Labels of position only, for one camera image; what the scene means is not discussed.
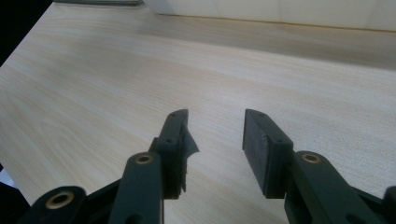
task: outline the wooden table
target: wooden table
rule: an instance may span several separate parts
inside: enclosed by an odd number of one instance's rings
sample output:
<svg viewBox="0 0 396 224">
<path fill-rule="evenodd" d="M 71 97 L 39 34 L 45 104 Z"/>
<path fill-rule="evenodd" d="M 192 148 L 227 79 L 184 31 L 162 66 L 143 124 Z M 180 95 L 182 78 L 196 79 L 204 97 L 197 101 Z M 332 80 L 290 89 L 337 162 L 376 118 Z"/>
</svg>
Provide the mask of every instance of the wooden table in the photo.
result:
<svg viewBox="0 0 396 224">
<path fill-rule="evenodd" d="M 166 223 L 287 223 L 242 151 L 244 113 L 382 197 L 396 185 L 396 34 L 52 5 L 0 69 L 0 160 L 29 203 L 91 193 L 190 110 L 201 152 Z"/>
</svg>

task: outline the light wood tabletop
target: light wood tabletop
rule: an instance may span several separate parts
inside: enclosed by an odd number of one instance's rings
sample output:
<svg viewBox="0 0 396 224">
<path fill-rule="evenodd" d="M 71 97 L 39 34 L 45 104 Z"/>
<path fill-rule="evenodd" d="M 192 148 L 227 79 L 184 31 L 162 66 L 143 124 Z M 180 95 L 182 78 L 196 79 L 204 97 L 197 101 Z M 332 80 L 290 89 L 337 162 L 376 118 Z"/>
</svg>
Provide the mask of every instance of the light wood tabletop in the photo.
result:
<svg viewBox="0 0 396 224">
<path fill-rule="evenodd" d="M 0 162 L 29 203 L 121 178 L 166 116 L 200 152 L 165 223 L 287 223 L 242 150 L 245 109 L 352 186 L 396 185 L 396 34 L 52 5 L 0 68 Z"/>
</svg>

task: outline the wood grain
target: wood grain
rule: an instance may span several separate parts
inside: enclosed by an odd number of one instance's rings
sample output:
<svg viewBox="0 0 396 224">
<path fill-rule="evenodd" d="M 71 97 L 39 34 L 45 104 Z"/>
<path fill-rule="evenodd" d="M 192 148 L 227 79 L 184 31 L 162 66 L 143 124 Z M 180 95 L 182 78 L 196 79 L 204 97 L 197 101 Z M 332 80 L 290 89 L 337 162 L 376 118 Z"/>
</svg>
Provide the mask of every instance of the wood grain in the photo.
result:
<svg viewBox="0 0 396 224">
<path fill-rule="evenodd" d="M 287 223 L 242 151 L 246 108 L 348 183 L 396 185 L 396 34 L 52 5 L 0 68 L 0 160 L 32 203 L 121 177 L 170 112 L 201 152 L 166 223 Z"/>
</svg>

